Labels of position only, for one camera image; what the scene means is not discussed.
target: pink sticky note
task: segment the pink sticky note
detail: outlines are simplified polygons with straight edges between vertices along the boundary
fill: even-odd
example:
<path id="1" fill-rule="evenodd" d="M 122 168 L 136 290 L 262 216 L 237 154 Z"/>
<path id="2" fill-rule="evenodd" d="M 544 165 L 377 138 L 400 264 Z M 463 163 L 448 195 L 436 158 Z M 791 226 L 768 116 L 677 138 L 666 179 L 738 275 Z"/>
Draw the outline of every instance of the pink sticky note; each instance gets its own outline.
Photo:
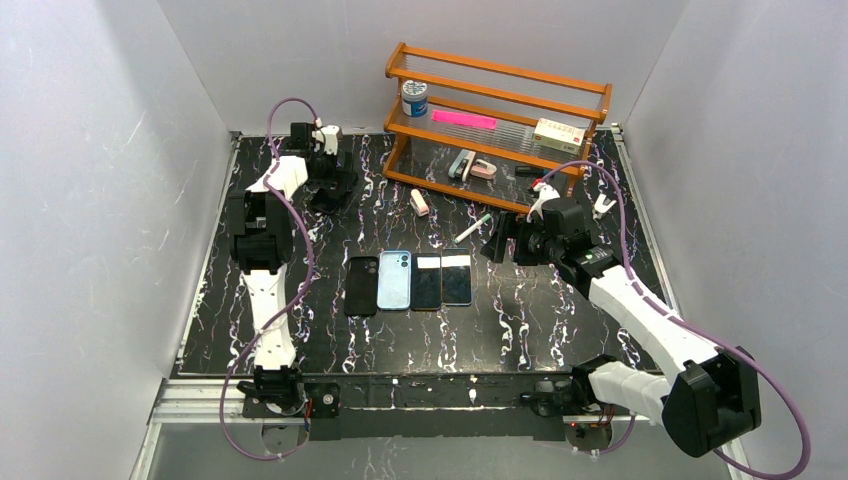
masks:
<path id="1" fill-rule="evenodd" d="M 433 110 L 434 122 L 453 123 L 466 127 L 488 128 L 494 130 L 498 121 L 492 117 L 472 115 L 470 113 L 447 112 L 444 110 Z"/>

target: smartphone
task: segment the smartphone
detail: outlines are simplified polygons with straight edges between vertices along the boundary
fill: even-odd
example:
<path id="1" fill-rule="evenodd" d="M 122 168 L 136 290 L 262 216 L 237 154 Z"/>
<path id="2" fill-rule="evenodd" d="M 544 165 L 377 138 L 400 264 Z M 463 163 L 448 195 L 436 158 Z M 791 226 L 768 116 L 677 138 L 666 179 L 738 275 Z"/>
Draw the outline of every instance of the smartphone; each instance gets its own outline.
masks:
<path id="1" fill-rule="evenodd" d="M 471 252 L 466 248 L 442 251 L 442 303 L 471 305 Z"/>
<path id="2" fill-rule="evenodd" d="M 351 257 L 345 279 L 345 315 L 367 316 L 377 313 L 377 257 Z"/>
<path id="3" fill-rule="evenodd" d="M 442 258 L 438 253 L 412 256 L 413 310 L 438 310 L 442 306 Z"/>
<path id="4" fill-rule="evenodd" d="M 380 254 L 380 279 L 377 284 L 377 307 L 380 310 L 409 308 L 409 283 L 412 255 L 406 250 L 387 250 Z"/>

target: light blue phone case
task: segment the light blue phone case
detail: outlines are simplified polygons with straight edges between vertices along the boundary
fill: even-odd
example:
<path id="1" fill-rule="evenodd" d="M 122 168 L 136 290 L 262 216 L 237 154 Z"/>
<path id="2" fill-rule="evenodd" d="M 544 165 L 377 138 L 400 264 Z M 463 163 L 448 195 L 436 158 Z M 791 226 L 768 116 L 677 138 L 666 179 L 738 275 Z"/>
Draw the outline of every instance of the light blue phone case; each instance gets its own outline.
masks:
<path id="1" fill-rule="evenodd" d="M 381 310 L 409 308 L 412 255 L 406 250 L 387 250 L 380 254 L 377 306 Z"/>

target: white marker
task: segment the white marker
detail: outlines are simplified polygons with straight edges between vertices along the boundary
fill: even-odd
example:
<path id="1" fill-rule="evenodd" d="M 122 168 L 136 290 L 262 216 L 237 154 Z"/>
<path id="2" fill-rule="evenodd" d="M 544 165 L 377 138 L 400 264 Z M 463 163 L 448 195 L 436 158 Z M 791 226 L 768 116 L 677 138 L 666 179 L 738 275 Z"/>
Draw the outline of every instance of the white marker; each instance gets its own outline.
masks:
<path id="1" fill-rule="evenodd" d="M 484 215 L 483 218 L 474 222 L 474 225 L 468 227 L 468 230 L 460 233 L 458 237 L 454 238 L 453 243 L 458 244 L 459 242 L 465 240 L 465 237 L 471 235 L 471 232 L 480 228 L 480 225 L 483 225 L 484 223 L 488 222 L 490 218 L 492 218 L 490 214 L 487 213 L 486 215 Z"/>

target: container lid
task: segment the container lid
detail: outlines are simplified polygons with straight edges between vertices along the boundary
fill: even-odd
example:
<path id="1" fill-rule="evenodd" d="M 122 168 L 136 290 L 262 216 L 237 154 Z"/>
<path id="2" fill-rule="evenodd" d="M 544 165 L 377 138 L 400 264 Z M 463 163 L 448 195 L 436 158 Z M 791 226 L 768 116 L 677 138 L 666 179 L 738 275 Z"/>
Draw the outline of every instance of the container lid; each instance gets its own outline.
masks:
<path id="1" fill-rule="evenodd" d="M 400 90 L 403 94 L 403 98 L 411 102 L 427 98 L 427 84 L 424 82 L 407 80 L 403 82 L 403 85 L 401 85 Z"/>

